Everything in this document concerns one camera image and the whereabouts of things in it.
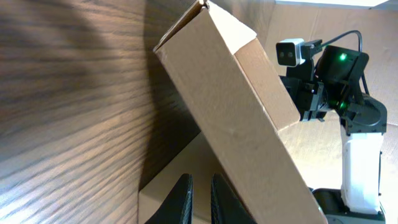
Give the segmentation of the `brown cardboard box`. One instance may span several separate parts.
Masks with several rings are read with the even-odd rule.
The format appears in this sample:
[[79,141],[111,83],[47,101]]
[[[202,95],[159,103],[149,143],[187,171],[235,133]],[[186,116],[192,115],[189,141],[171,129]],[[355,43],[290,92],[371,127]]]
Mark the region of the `brown cardboard box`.
[[154,53],[256,222],[326,222],[280,139],[299,112],[251,28],[194,1]]

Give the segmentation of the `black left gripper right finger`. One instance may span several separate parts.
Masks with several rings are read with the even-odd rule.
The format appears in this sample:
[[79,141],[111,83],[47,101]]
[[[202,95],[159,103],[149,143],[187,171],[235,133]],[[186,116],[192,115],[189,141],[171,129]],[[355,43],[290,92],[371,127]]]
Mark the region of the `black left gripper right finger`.
[[221,174],[211,180],[212,224],[256,224]]

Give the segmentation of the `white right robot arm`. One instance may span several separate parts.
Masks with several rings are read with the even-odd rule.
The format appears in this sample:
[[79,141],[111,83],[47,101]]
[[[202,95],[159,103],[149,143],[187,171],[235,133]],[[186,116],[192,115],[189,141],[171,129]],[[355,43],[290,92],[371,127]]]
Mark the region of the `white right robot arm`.
[[[313,56],[321,52],[315,63]],[[328,223],[385,223],[380,203],[381,146],[387,129],[387,109],[361,91],[360,79],[368,54],[329,45],[301,50],[303,63],[288,62],[295,52],[278,51],[287,71],[281,77],[301,121],[323,120],[327,112],[339,116],[342,140],[340,189],[312,189]]]

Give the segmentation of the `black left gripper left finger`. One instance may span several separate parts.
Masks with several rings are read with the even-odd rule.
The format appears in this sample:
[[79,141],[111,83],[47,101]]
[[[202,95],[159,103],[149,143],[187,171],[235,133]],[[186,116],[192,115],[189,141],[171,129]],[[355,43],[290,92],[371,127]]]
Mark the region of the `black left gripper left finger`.
[[193,177],[182,174],[146,224],[192,224]]

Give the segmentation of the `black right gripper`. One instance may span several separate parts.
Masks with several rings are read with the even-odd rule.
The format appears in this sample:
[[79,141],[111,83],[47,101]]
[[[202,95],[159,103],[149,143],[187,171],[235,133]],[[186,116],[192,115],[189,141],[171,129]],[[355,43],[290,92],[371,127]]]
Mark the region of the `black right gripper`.
[[313,59],[296,67],[288,67],[280,76],[288,94],[300,114],[300,121],[324,121],[326,111],[324,84],[315,78]]

